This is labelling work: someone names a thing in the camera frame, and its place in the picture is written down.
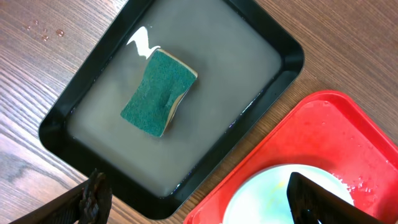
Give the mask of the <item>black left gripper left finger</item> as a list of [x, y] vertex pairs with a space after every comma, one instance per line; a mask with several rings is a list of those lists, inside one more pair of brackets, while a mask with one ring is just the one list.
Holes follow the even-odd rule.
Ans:
[[112, 197], [106, 174], [94, 170], [88, 180], [11, 224], [106, 224]]

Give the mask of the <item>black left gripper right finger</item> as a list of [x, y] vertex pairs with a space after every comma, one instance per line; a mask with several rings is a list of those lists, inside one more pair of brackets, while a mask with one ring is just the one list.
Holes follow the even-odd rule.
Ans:
[[298, 172], [290, 175], [287, 200], [295, 224], [381, 224]]

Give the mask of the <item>light blue plate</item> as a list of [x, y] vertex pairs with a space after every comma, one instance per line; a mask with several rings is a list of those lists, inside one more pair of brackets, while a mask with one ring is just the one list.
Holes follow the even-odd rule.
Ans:
[[287, 199], [290, 175], [298, 172], [353, 205], [348, 186], [329, 172], [302, 164], [273, 166], [247, 180], [233, 195], [223, 224], [293, 224]]

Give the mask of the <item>green yellow sponge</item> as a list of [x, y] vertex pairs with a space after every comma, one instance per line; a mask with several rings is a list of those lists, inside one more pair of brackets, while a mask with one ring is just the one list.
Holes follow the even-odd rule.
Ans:
[[157, 49], [121, 117], [141, 131], [161, 137], [198, 74], [172, 54]]

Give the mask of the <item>red plastic tray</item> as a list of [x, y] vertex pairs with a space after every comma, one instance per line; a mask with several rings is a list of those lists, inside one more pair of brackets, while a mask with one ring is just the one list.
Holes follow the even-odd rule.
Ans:
[[357, 208], [384, 223], [397, 221], [397, 146], [348, 95], [328, 90], [300, 101], [185, 222], [221, 223], [238, 187], [280, 164], [328, 171], [347, 186]]

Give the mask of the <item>black water tray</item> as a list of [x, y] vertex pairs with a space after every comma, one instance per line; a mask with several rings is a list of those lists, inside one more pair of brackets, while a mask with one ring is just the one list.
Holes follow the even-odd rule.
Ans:
[[[121, 116], [155, 50], [198, 77], [160, 137]], [[254, 1], [128, 1], [39, 127], [44, 148], [151, 220], [172, 216], [298, 77], [303, 50]]]

